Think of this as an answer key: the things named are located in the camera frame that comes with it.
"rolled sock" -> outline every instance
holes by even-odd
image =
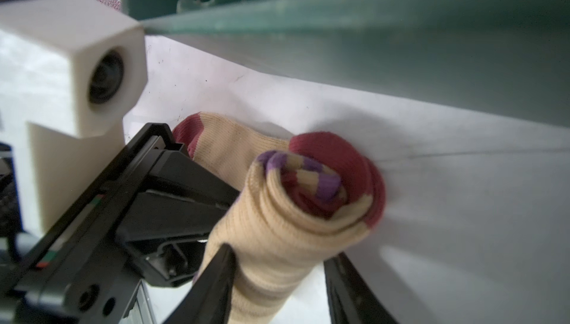
[[[210,233],[198,274],[222,244],[230,244],[238,266],[229,322],[268,323],[316,264],[359,242],[378,223],[385,204],[382,178],[367,158],[332,133],[308,133],[287,142],[220,115],[197,115],[202,130],[190,126],[199,125],[192,115],[183,121],[186,127],[175,128],[177,141],[189,144],[196,162],[228,183],[243,185],[236,187],[242,189],[239,198]],[[224,132],[211,133],[202,143],[209,125]],[[262,146],[248,147],[257,140]],[[209,147],[217,150],[210,153]],[[246,167],[246,160],[232,159],[239,158],[235,150],[248,159],[257,155]],[[224,160],[233,166],[214,167]]]

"white tabletop surface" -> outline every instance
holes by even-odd
[[[387,210],[347,253],[401,323],[570,318],[570,129],[262,74],[160,36],[146,53],[126,139],[209,111],[282,138],[332,131],[374,161]],[[318,267],[273,322],[330,322],[324,288]],[[151,289],[157,318],[187,290]]]

